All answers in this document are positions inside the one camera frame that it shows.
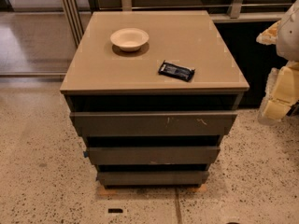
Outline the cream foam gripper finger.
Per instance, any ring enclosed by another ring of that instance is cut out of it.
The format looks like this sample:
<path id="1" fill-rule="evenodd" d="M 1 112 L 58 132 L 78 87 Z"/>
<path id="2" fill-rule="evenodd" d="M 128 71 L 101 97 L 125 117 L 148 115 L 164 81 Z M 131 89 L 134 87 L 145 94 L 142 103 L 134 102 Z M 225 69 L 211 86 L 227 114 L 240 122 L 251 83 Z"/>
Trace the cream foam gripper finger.
<path id="1" fill-rule="evenodd" d="M 263 119 L 281 120 L 299 101 L 299 62 L 287 62 L 280 69 L 272 68 L 261 103 Z"/>
<path id="2" fill-rule="evenodd" d="M 279 25 L 280 21 L 273 23 L 257 36 L 256 41 L 263 45 L 275 45 L 277 43 Z"/>

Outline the dark robot base part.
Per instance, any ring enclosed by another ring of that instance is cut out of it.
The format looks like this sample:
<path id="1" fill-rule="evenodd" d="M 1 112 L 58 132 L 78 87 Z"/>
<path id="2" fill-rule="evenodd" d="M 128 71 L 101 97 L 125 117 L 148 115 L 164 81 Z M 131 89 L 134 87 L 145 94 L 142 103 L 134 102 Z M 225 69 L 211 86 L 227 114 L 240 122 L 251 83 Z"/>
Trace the dark robot base part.
<path id="1" fill-rule="evenodd" d="M 287 115 L 290 116 L 296 116 L 299 114 L 299 102 L 297 102 L 296 104 L 294 104 L 291 109 L 289 110 L 289 112 L 287 113 Z"/>

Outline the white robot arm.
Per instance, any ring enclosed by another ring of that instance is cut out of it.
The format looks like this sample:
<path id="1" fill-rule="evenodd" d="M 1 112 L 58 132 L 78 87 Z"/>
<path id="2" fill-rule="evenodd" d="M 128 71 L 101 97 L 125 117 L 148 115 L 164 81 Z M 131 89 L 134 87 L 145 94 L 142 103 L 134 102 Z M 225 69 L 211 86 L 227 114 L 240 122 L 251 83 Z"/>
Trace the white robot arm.
<path id="1" fill-rule="evenodd" d="M 299 0 L 282 18 L 260 33 L 256 41 L 275 45 L 279 57 L 287 60 L 280 69 L 272 68 L 265 86 L 258 121 L 273 125 L 280 122 L 299 101 Z"/>

